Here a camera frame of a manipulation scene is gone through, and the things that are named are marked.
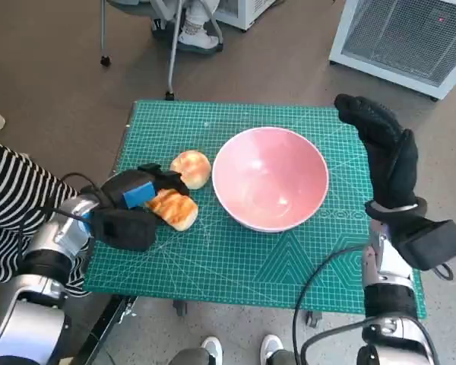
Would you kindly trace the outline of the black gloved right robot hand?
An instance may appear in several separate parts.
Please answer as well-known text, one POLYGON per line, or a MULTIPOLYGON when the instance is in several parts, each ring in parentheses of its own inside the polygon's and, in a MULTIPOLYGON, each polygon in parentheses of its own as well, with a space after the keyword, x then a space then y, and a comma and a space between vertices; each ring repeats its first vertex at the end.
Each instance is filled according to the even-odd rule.
POLYGON ((366 149, 373 201, 387 209, 416 205, 418 150, 413 131, 403 128, 390 109, 366 97, 339 94, 334 106, 340 121, 357 129, 366 149))

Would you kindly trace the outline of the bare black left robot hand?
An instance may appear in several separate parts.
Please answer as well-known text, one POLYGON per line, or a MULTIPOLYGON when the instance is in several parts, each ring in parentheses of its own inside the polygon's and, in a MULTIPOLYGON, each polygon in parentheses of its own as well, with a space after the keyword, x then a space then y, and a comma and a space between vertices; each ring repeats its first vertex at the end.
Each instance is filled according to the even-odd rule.
POLYGON ((146 163, 136 169, 125 170, 109 178, 101 187, 115 206, 133 209, 154 199, 162 189, 174 189, 189 196, 189 190, 181 180, 181 174, 162 170, 157 163, 146 163))

